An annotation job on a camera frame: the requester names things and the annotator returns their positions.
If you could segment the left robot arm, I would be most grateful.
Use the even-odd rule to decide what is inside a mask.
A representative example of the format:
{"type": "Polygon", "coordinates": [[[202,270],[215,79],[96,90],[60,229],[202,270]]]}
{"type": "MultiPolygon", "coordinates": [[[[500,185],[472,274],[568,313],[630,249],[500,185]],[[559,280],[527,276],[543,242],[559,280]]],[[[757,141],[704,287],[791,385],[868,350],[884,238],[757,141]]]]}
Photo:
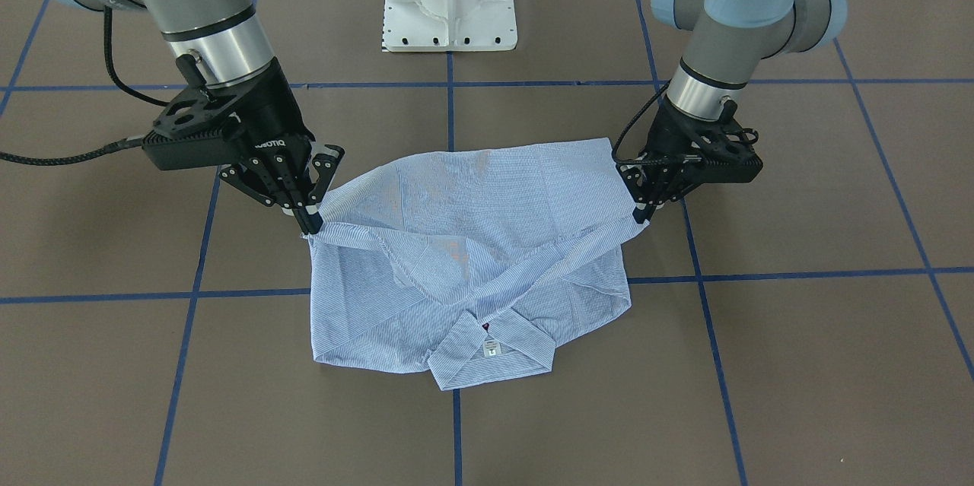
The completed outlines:
{"type": "Polygon", "coordinates": [[[745,87],[762,60],[835,39],[848,0],[651,0],[651,11],[691,38],[672,78],[645,104],[655,115],[643,149],[615,159],[640,224],[699,186],[757,177],[758,133],[735,118],[745,87]]]}

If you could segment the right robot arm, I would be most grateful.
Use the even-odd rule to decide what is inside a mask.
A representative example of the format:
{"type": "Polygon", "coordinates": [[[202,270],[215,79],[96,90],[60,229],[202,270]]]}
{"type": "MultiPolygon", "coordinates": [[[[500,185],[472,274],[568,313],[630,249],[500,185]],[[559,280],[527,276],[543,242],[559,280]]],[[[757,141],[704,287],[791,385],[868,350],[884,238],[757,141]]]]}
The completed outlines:
{"type": "Polygon", "coordinates": [[[56,159],[3,153],[35,167],[70,166],[139,148],[158,170],[220,167],[221,180],[267,208],[292,216],[302,233],[319,232],[319,205],[344,151],[323,145],[303,122],[281,63],[256,12],[256,0],[56,0],[102,15],[103,57],[119,90],[147,97],[121,81],[113,59],[113,16],[146,12],[173,53],[185,88],[168,101],[146,135],[56,159]]]}

